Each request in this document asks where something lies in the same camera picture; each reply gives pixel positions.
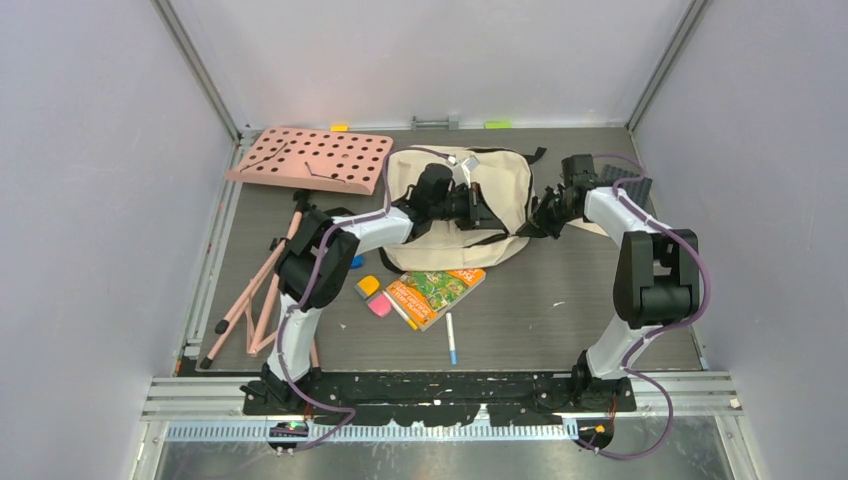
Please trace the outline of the cream canvas backpack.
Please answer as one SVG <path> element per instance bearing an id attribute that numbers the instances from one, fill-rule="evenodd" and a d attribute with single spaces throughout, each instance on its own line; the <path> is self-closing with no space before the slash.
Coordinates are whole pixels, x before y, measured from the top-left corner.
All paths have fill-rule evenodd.
<path id="1" fill-rule="evenodd" d="M 576 184 L 537 195 L 531 166 L 544 153 L 413 146 L 389 154 L 391 206 L 411 228 L 379 248 L 383 264 L 395 273 L 493 267 L 532 238 L 559 237 L 567 223 L 585 218 L 585 196 L 598 182 L 589 156 L 578 156 Z"/>

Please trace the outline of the orange paperback book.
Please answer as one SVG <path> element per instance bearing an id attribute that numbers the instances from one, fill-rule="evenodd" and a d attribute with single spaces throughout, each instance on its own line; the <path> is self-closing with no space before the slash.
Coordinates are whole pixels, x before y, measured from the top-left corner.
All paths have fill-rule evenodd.
<path id="1" fill-rule="evenodd" d="M 418 325 L 427 330 L 486 278 L 484 269 L 407 272 L 388 291 Z"/>

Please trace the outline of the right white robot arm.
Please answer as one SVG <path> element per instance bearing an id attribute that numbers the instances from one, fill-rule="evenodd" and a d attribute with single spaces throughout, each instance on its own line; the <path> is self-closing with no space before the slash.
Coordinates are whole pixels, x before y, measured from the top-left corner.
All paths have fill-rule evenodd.
<path id="1" fill-rule="evenodd" d="M 697 235 L 648 214 L 627 195 L 627 179 L 603 181 L 591 154 L 569 156 L 561 167 L 561 183 L 533 202 L 519 233 L 557 238 L 567 223 L 584 220 L 619 248 L 615 315 L 571 373 L 572 400 L 591 411 L 610 398 L 611 387 L 631 374 L 632 363 L 655 338 L 697 317 L 706 305 L 706 279 Z"/>

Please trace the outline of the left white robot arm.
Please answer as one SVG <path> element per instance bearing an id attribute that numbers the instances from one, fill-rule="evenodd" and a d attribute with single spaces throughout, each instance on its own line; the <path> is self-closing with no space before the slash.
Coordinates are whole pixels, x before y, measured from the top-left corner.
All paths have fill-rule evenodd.
<path id="1" fill-rule="evenodd" d="M 280 412 L 298 412 L 307 398 L 299 381 L 310 370 L 311 345 L 324 307 L 339 294 L 355 256 L 413 241 L 435 221 L 452 221 L 462 231 L 505 230 L 488 206 L 479 183 L 471 178 L 479 166 L 471 155 L 430 163 L 398 199 L 388 197 L 383 209 L 334 218 L 310 211 L 288 241 L 276 272 L 283 284 L 281 317 L 274 351 L 267 364 L 278 377 L 268 400 Z"/>

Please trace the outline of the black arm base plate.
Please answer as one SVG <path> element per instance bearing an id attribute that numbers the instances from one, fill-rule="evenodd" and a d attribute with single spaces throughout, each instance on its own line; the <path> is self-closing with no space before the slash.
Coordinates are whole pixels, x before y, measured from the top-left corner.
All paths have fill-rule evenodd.
<path id="1" fill-rule="evenodd" d="M 627 379 L 572 379 L 567 372 L 328 372 L 294 387 L 265 370 L 241 386 L 247 415 L 298 415 L 319 425 L 468 425 L 486 413 L 497 426 L 548 425 L 557 414 L 636 410 Z"/>

